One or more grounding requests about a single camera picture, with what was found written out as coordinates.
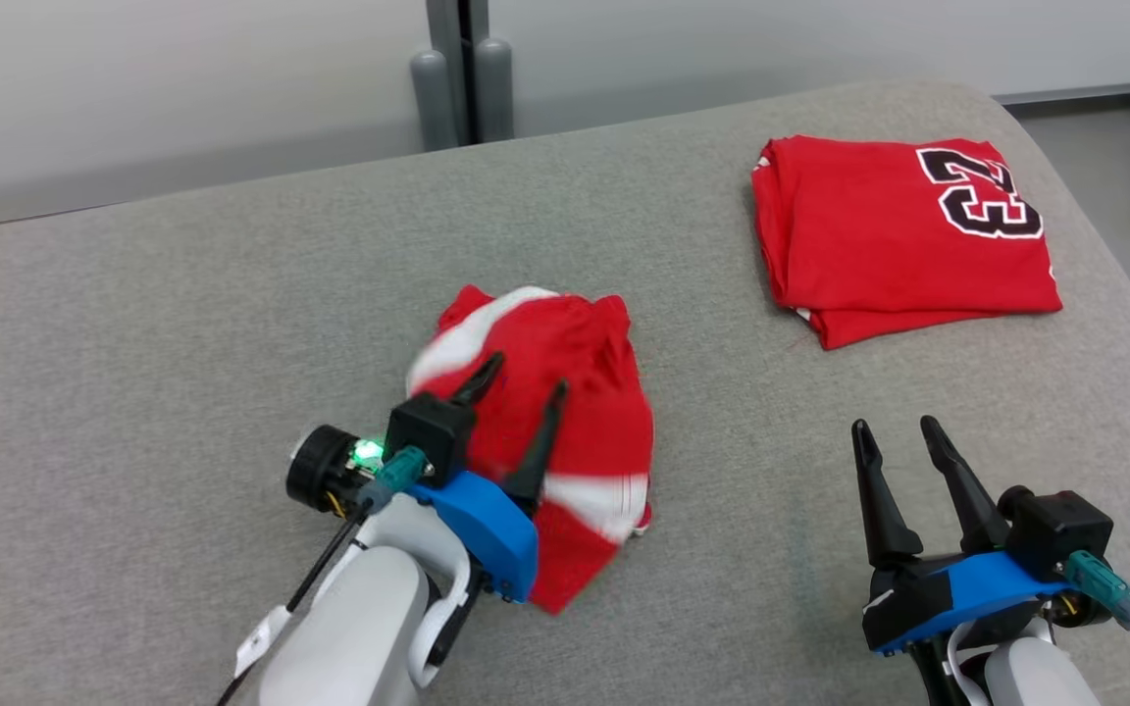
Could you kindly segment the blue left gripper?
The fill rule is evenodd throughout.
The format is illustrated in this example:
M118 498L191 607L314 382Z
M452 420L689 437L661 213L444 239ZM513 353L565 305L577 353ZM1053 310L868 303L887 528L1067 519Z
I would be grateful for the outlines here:
M497 380L503 361L505 354L485 358L457 389L453 406L477 406ZM417 483L408 488L412 499L434 506L438 518L489 574L494 591L510 602L525 602L534 589L539 534L525 511L539 507L568 392L568 380L551 389L520 464L505 477L505 491L470 471L461 471L443 487Z

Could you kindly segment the red T-shirt with white sleeves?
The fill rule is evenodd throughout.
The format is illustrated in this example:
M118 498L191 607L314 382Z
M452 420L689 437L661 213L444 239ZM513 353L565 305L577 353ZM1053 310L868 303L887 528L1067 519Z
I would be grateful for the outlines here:
M773 300L826 350L1062 308L1046 223L986 140L775 138L750 189Z

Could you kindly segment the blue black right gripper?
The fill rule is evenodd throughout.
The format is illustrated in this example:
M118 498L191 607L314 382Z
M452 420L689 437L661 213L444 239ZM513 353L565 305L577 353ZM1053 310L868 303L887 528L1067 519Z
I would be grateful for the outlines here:
M936 417L922 416L920 429L930 461L950 493L960 526L960 551L999 550L1009 525L991 493L979 481ZM884 478L883 451L864 419L852 424L851 441L867 563L880 570L873 577L878 594L862 608L862 633L871 652L897 653L907 643L1072 589L1064 579L1032 578L1003 551L974 555L946 566L922 563L885 570L913 563L924 549L922 537L907 528L899 512Z

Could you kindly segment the grey door frame strip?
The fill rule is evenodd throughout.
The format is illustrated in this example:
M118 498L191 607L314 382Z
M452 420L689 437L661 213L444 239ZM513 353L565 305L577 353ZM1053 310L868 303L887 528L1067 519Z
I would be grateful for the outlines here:
M488 0L425 0L431 45L445 63L447 107L458 146L483 142L477 45L488 30Z

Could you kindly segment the red shorts with white stripes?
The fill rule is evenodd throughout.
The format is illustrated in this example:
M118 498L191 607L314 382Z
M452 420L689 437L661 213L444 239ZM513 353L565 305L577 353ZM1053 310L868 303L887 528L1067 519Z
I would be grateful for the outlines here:
M451 396L502 354L468 442L468 469L494 482L524 456L553 387L568 384L534 517L539 570L530 599L548 615L568 608L651 518L654 420L629 331L618 295L589 300L521 286L492 296L468 285L405 380L408 394Z

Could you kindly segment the grey rounded post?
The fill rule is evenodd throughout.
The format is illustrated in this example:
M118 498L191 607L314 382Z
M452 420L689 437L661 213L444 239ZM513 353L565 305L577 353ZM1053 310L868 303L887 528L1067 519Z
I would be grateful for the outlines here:
M447 58L436 50L427 50L414 55L409 68L423 149L431 152L459 147Z
M514 138L514 67L505 40L485 37L473 47L473 106L480 142Z

